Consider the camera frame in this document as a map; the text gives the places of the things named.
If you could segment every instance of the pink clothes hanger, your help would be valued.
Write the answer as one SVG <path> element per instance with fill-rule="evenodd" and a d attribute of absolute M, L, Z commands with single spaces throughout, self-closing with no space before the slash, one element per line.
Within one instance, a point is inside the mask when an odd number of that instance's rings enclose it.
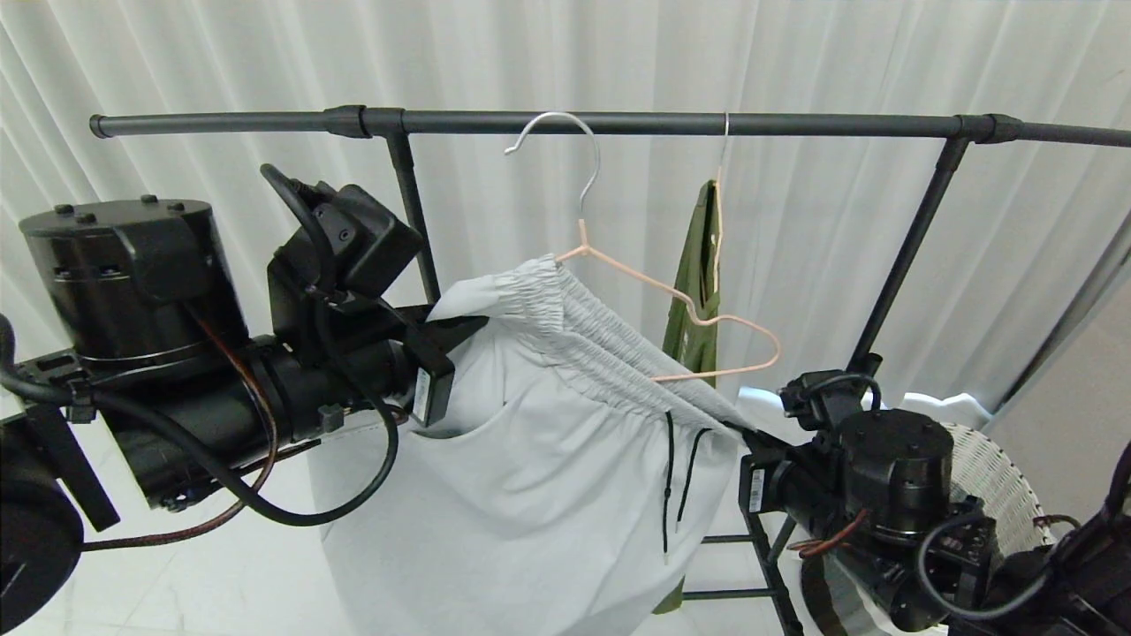
<path fill-rule="evenodd" d="M 578 127 L 580 127 L 581 130 L 585 131 L 585 134 L 593 141 L 593 158 L 594 158 L 593 175 L 589 177 L 589 181 L 585 184 L 585 188 L 581 190 L 581 196 L 578 199 L 578 212 L 579 212 L 578 216 L 582 216 L 581 213 L 585 210 L 585 197 L 586 197 L 586 195 L 589 194 L 589 188 L 592 188 L 593 183 L 597 180 L 597 174 L 601 173 L 601 147 L 597 145 L 597 136 L 594 135 L 593 129 L 589 128 L 577 115 L 575 115 L 572 113 L 559 112 L 559 111 L 550 111 L 550 112 L 544 112 L 544 113 L 539 114 L 538 117 L 532 119 L 529 121 L 529 123 L 527 123 L 526 127 L 523 128 L 523 131 L 519 134 L 518 139 L 515 141 L 515 145 L 511 146 L 511 147 L 509 147 L 509 148 L 507 148 L 506 151 L 503 151 L 503 154 L 510 155 L 510 154 L 515 153 L 516 151 L 518 151 L 523 146 L 523 141 L 526 139 L 526 136 L 530 132 L 530 130 L 534 129 L 534 127 L 537 126 L 537 123 L 541 122 L 542 120 L 550 119 L 550 118 L 568 119 L 568 120 L 572 121 Z M 700 372 L 700 373 L 681 373 L 681 375 L 677 375 L 677 376 L 657 376 L 657 377 L 651 378 L 653 380 L 655 380 L 657 383 L 667 383 L 667 381 L 673 381 L 673 380 L 690 380 L 690 379 L 697 379 L 697 378 L 717 378 L 719 376 L 731 376 L 731 375 L 734 375 L 734 373 L 745 373 L 745 372 L 749 372 L 749 371 L 757 371 L 759 369 L 766 369 L 767 367 L 770 367 L 775 362 L 777 362 L 778 358 L 782 356 L 782 342 L 778 340 L 777 336 L 774 335 L 772 332 L 770 332 L 766 327 L 762 327 L 760 325 L 756 325 L 754 323 L 751 323 L 750 320 L 746 320 L 745 318 L 740 318 L 737 316 L 732 316 L 729 313 L 724 313 L 722 316 L 716 316 L 715 318 L 710 318 L 708 320 L 703 320 L 703 319 L 699 318 L 699 315 L 696 312 L 694 302 L 691 300 L 691 296 L 689 296 L 688 294 L 685 294 L 685 293 L 676 290 L 675 287 L 672 287 L 670 285 L 665 285 L 664 283 L 661 283 L 659 281 L 657 281 L 657 280 L 655 280 L 655 278 L 653 278 L 653 277 L 650 277 L 650 276 L 648 276 L 646 274 L 641 274 L 640 272 L 637 272 L 636 269 L 632 269 L 631 267 L 629 267 L 629 266 L 620 263 L 619 260 L 616 260 L 616 259 L 614 259 L 614 258 L 612 258 L 612 257 L 603 253 L 602 251 L 597 250 L 596 248 L 594 248 L 593 246 L 589 244 L 589 235 L 588 235 L 588 232 L 586 231 L 586 227 L 585 227 L 585 220 L 584 218 L 579 218 L 578 222 L 577 222 L 577 224 L 578 224 L 578 231 L 579 231 L 579 233 L 581 235 L 581 244 L 578 246 L 578 247 L 576 247 L 576 248 L 573 248 L 573 249 L 571 249 L 571 250 L 569 250 L 566 253 L 562 253 L 562 255 L 559 255 L 558 257 L 555 257 L 554 260 L 556 260 L 558 263 L 564 263 L 564 261 L 567 261 L 567 260 L 569 260 L 571 258 L 578 257 L 578 256 L 592 256 L 593 258 L 596 258 L 597 260 L 601 260 L 602 263 L 604 263 L 604 264 L 606 264 L 606 265 L 608 265 L 608 266 L 611 266 L 611 267 L 613 267 L 613 268 L 615 268 L 615 269 L 618 269 L 618 270 L 620 270 L 620 272 L 622 272 L 624 274 L 628 274 L 629 276 L 632 276 L 633 278 L 636 278 L 637 281 L 640 281 L 641 283 L 647 283 L 647 284 L 649 284 L 649 285 L 651 285 L 651 286 L 654 286 L 654 287 L 663 291 L 664 293 L 666 293 L 666 294 L 668 294 L 668 295 L 671 295 L 673 298 L 679 299 L 680 301 L 683 302 L 684 306 L 687 306 L 687 308 L 688 308 L 688 317 L 696 325 L 699 325 L 701 327 L 707 327 L 707 326 L 716 325 L 716 324 L 723 323 L 723 321 L 737 323 L 737 324 L 743 325 L 745 327 L 749 327 L 749 328 L 751 328 L 751 329 L 753 329 L 756 332 L 765 334 L 768 338 L 770 338 L 770 342 L 774 343 L 774 355 L 769 360 L 767 360 L 766 362 L 761 362 L 759 364 L 751 364 L 749 367 L 740 367 L 740 368 L 736 368 L 736 369 L 722 369 L 722 370 L 718 370 L 718 371 L 703 371 L 703 372 Z"/>

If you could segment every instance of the black drawstring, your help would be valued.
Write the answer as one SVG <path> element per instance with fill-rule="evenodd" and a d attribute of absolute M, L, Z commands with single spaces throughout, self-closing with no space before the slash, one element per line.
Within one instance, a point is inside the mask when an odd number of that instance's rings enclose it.
<path fill-rule="evenodd" d="M 699 450 L 699 440 L 710 429 L 699 429 L 694 441 L 691 442 L 691 459 L 688 462 L 688 479 L 683 482 L 683 497 L 680 497 L 680 512 L 675 515 L 675 530 L 679 532 L 680 522 L 683 521 L 683 507 L 688 505 L 688 491 L 691 490 L 691 471 L 696 467 L 696 453 Z"/>
<path fill-rule="evenodd" d="M 667 561 L 667 501 L 672 498 L 672 464 L 675 463 L 675 422 L 672 412 L 664 413 L 667 418 L 667 481 L 664 483 L 664 519 L 661 533 L 664 535 L 664 561 Z"/>

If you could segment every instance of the white label sticker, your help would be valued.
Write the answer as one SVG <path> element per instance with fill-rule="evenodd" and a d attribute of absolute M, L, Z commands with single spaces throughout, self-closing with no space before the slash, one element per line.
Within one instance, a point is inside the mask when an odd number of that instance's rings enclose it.
<path fill-rule="evenodd" d="M 766 469 L 757 469 L 750 473 L 750 512 L 762 512 L 762 488 L 766 482 Z"/>
<path fill-rule="evenodd" d="M 424 369 L 416 370 L 416 394 L 413 396 L 413 415 L 428 426 L 428 390 L 432 386 L 432 377 Z"/>

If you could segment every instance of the white wicker basket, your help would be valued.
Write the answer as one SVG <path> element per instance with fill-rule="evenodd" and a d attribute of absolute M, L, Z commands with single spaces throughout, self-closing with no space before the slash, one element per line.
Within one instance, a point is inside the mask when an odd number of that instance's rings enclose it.
<path fill-rule="evenodd" d="M 985 514 L 998 519 L 998 548 L 1002 557 L 1053 543 L 1055 538 L 1047 528 L 1033 526 L 1033 518 L 1045 513 L 1028 480 L 1009 461 L 1001 447 L 968 427 L 943 426 L 955 438 L 951 500 L 958 501 L 967 495 L 974 495 L 985 502 Z M 829 583 L 834 608 L 848 634 L 906 634 L 891 625 L 871 599 L 856 590 L 855 584 L 839 567 L 826 567 L 824 576 Z M 939 626 L 918 634 L 947 634 L 947 628 Z"/>

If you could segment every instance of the curtain fold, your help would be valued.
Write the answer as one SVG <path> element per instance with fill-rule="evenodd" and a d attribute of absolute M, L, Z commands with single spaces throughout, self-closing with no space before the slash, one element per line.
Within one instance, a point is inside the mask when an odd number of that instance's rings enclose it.
<path fill-rule="evenodd" d="M 400 212 L 380 140 L 313 134 L 98 140 L 87 118 L 223 110 L 1003 112 L 1131 127 L 1131 5 L 566 0 L 105 1 L 0 6 L 0 306 L 20 355 L 63 346 L 18 220 L 153 192 L 213 204 L 254 333 L 264 267 L 296 224 L 258 177 L 356 182 Z M 577 137 L 415 136 L 441 286 L 577 243 L 592 169 Z M 722 138 L 601 138 L 593 242 L 670 280 Z M 734 138 L 724 179 L 724 310 L 782 336 L 782 362 L 720 384 L 776 388 L 852 352 L 940 140 Z M 1131 210 L 1131 152 L 972 146 L 880 334 L 880 380 L 995 405 Z M 579 263 L 654 341 L 667 300 Z M 423 299 L 415 267 L 390 301 Z M 720 366 L 769 354 L 720 329 Z"/>

